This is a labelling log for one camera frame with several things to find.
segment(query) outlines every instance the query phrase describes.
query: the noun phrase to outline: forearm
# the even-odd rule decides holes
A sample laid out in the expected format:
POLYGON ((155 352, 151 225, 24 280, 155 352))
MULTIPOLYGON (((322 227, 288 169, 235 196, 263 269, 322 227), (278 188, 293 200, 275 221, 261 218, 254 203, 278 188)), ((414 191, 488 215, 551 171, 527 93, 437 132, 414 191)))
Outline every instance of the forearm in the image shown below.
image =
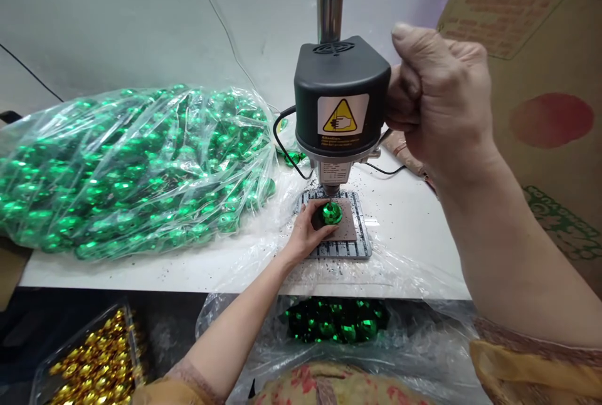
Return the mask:
POLYGON ((232 391, 270 306, 292 270, 284 259, 274 258, 186 355, 220 397, 232 391))
POLYGON ((482 316, 532 337, 602 347, 602 302, 539 226, 497 150, 474 181, 435 182, 482 316))

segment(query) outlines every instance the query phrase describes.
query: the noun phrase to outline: hand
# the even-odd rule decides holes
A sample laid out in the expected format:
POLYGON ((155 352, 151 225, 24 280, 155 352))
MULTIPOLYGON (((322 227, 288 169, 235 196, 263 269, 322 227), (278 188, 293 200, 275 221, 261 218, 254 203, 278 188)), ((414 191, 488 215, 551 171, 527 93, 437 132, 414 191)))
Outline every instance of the hand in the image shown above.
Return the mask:
POLYGON ((403 62, 391 75, 387 125, 405 132, 408 149, 436 181, 473 179, 500 158, 485 48, 402 23, 393 46, 403 62))
POLYGON ((337 117, 334 120, 334 124, 332 124, 336 129, 345 129, 346 127, 351 126, 351 118, 347 117, 337 117))
POLYGON ((290 235, 286 247, 280 252, 280 256, 285 258, 292 267, 308 257, 326 236, 338 228, 336 225, 327 225, 316 231, 312 226, 312 216, 319 207, 326 203, 328 203, 327 199, 321 199, 312 200, 307 206, 301 205, 301 212, 295 220, 293 233, 290 235))

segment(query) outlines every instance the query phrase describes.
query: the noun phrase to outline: sleeve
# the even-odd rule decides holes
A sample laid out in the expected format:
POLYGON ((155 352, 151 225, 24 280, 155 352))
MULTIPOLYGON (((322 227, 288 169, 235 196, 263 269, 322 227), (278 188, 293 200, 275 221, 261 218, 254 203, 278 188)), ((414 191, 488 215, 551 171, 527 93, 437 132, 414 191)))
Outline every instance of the sleeve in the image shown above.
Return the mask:
POLYGON ((578 349, 475 321, 470 356, 494 404, 602 403, 602 350, 578 349))
POLYGON ((134 392, 132 405, 221 405, 196 368, 183 358, 162 379, 134 392))

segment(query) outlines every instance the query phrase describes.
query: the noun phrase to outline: vent grille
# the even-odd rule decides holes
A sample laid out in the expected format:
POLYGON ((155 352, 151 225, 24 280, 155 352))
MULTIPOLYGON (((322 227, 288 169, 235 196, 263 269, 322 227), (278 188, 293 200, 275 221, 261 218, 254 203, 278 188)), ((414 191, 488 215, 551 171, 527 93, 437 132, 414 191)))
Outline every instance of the vent grille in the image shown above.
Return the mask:
POLYGON ((335 43, 325 43, 324 45, 316 46, 314 48, 314 53, 338 55, 339 53, 353 49, 354 46, 353 43, 348 43, 346 41, 336 41, 335 43))

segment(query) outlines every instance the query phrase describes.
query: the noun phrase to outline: black motor cover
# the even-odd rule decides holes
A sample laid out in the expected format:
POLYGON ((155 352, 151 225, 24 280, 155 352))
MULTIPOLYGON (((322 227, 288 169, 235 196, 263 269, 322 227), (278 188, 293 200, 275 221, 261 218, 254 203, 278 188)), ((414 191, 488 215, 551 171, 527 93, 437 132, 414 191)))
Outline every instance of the black motor cover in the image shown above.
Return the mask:
POLYGON ((295 72, 297 141, 308 153, 348 157, 381 135, 391 67, 360 36, 301 46, 295 72))

